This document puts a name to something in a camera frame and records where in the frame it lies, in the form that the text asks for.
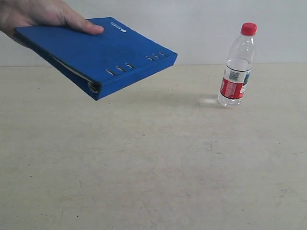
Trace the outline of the person's bare hand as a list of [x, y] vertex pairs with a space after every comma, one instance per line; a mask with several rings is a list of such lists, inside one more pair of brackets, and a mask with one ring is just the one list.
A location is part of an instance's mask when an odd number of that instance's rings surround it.
[[2, 0], [0, 2], [0, 31], [23, 44], [15, 28], [36, 25], [64, 26], [89, 35], [98, 35], [104, 28], [82, 17], [62, 0]]

